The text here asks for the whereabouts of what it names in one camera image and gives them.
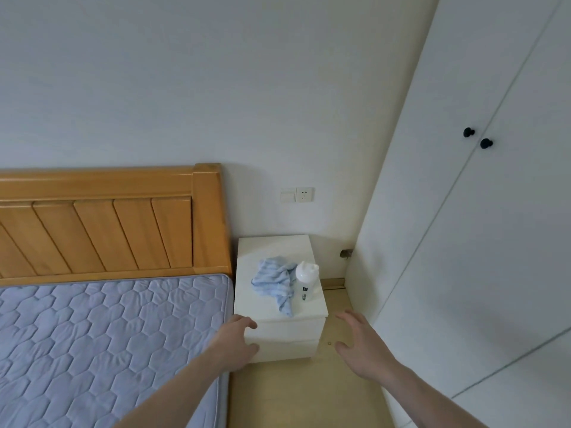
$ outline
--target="quilted mattress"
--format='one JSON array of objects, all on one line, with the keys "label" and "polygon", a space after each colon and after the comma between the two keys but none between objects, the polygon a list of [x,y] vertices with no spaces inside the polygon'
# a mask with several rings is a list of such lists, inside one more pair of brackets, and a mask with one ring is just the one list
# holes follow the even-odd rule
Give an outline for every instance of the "quilted mattress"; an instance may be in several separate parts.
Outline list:
[{"label": "quilted mattress", "polygon": [[[225,275],[0,288],[0,427],[111,427],[232,314]],[[188,427],[225,426],[228,374]]]}]

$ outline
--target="person's left hand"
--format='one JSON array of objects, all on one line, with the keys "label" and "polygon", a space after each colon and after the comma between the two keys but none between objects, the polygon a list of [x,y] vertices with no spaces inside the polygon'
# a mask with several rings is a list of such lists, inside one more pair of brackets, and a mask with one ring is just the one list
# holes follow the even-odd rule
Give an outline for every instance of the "person's left hand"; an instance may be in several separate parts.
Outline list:
[{"label": "person's left hand", "polygon": [[256,329],[258,324],[250,317],[234,314],[223,324],[210,341],[206,352],[220,358],[220,368],[223,372],[237,371],[243,368],[258,352],[258,344],[246,345],[244,331],[246,328]]}]

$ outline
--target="white nightstand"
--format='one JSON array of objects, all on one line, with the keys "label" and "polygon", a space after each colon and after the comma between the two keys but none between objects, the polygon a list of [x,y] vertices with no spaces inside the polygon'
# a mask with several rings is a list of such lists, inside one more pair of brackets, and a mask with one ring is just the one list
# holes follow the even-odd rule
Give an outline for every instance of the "white nightstand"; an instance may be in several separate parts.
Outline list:
[{"label": "white nightstand", "polygon": [[311,357],[318,348],[321,331],[328,316],[321,282],[308,301],[301,300],[299,283],[292,300],[292,318],[282,314],[274,297],[258,295],[252,278],[261,259],[281,255],[296,263],[315,262],[310,238],[304,236],[247,237],[238,241],[234,313],[249,316],[258,328],[246,329],[246,342],[260,345],[252,362]]}]

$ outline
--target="bed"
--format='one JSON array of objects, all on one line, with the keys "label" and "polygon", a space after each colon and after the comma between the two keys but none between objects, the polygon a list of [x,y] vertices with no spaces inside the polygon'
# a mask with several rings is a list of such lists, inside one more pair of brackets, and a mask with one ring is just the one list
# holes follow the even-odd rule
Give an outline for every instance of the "bed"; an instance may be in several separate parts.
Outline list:
[{"label": "bed", "polygon": [[0,173],[0,426],[111,427],[232,314],[231,278],[218,164]]}]

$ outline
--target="bottle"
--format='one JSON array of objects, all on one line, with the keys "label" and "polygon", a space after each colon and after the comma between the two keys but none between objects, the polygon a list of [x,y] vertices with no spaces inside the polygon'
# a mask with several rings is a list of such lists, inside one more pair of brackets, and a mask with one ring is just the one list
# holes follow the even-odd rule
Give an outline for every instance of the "bottle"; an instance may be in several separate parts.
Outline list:
[{"label": "bottle", "polygon": [[299,282],[302,301],[306,302],[311,298],[315,283],[319,279],[319,266],[317,264],[302,261],[295,268],[295,277]]}]

